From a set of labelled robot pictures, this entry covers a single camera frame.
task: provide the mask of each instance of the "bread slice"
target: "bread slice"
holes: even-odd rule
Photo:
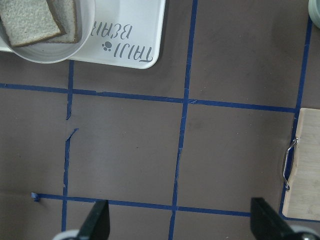
[[[12,47],[65,34],[48,0],[0,0],[0,16]]]
[[[79,42],[77,27],[77,9],[75,0],[51,0],[56,16],[63,25],[66,34],[48,40],[48,43],[74,44]]]

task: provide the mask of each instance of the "handle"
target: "handle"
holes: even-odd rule
[[[286,169],[287,169],[287,164],[288,164],[288,156],[289,156],[289,152],[290,150],[298,143],[299,139],[297,137],[295,137],[291,143],[291,145],[289,146],[289,148],[286,150],[285,154],[284,154],[284,167],[283,167],[283,173],[282,173],[282,176],[283,176],[283,179],[284,179],[284,183],[285,183],[285,190],[286,191],[289,191],[290,190],[290,186],[289,186],[289,183],[288,183],[288,180],[289,180],[289,176],[288,176],[288,179],[286,178],[285,176],[285,173],[286,173]]]

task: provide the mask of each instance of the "white plastic tray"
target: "white plastic tray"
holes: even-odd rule
[[[166,0],[96,0],[95,26],[70,59],[147,69],[159,57]],[[0,39],[0,51],[10,52]]]

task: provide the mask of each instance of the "wooden cutting board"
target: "wooden cutting board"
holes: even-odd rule
[[[301,108],[294,159],[282,213],[320,221],[320,110]]]

